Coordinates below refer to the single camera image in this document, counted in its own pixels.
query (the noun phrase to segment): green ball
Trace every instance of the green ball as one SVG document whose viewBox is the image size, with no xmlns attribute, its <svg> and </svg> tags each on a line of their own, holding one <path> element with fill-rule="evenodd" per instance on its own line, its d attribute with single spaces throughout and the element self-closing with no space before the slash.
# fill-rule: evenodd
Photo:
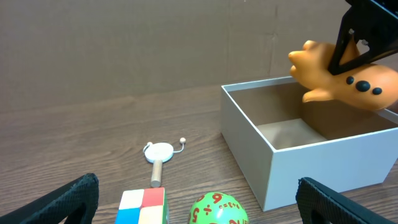
<svg viewBox="0 0 398 224">
<path fill-rule="evenodd" d="M 243 206 L 232 196 L 221 192 L 202 195 L 192 205 L 188 224 L 248 224 Z"/>
</svg>

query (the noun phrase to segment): open box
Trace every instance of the open box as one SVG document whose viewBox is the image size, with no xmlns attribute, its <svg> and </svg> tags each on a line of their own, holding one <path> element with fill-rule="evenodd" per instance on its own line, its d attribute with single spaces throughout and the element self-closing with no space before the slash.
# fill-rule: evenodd
<svg viewBox="0 0 398 224">
<path fill-rule="evenodd" d="M 382 183 L 398 158 L 389 110 L 302 103 L 292 77 L 221 89 L 221 132 L 263 211 L 296 203 L 302 177 L 337 192 Z"/>
</svg>

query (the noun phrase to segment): puzzle cube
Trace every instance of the puzzle cube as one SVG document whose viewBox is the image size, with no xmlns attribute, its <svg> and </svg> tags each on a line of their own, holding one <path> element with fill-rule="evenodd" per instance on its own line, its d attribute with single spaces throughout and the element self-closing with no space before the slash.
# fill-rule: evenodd
<svg viewBox="0 0 398 224">
<path fill-rule="evenodd" d="M 115 224 L 168 224 L 169 205 L 164 187 L 123 192 Z"/>
</svg>

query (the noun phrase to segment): wooden surface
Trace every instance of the wooden surface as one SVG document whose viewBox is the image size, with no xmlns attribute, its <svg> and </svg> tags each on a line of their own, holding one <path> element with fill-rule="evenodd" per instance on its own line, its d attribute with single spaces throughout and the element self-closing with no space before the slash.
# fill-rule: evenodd
<svg viewBox="0 0 398 224">
<path fill-rule="evenodd" d="M 0 115 L 0 215 L 94 172 L 99 208 L 94 223 L 114 223 L 124 190 L 150 185 L 142 148 L 166 141 L 181 154 L 163 166 L 171 223 L 185 223 L 203 193 L 234 195 L 251 223 L 301 223 L 296 205 L 263 213 L 230 153 L 219 125 L 220 88 L 115 98 L 84 105 Z M 398 222 L 398 164 L 381 185 L 344 193 Z"/>
</svg>

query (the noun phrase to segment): orange plush toy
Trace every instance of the orange plush toy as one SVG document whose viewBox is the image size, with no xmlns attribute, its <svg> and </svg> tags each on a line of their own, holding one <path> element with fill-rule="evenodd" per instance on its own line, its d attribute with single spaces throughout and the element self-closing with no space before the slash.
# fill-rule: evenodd
<svg viewBox="0 0 398 224">
<path fill-rule="evenodd" d="M 386 66 L 366 64 L 348 72 L 332 75 L 328 64 L 335 45 L 307 41 L 303 50 L 289 53 L 293 63 L 290 74 L 310 89 L 303 102 L 340 100 L 365 110 L 380 110 L 398 100 L 398 73 Z M 360 55 L 351 39 L 340 64 Z"/>
</svg>

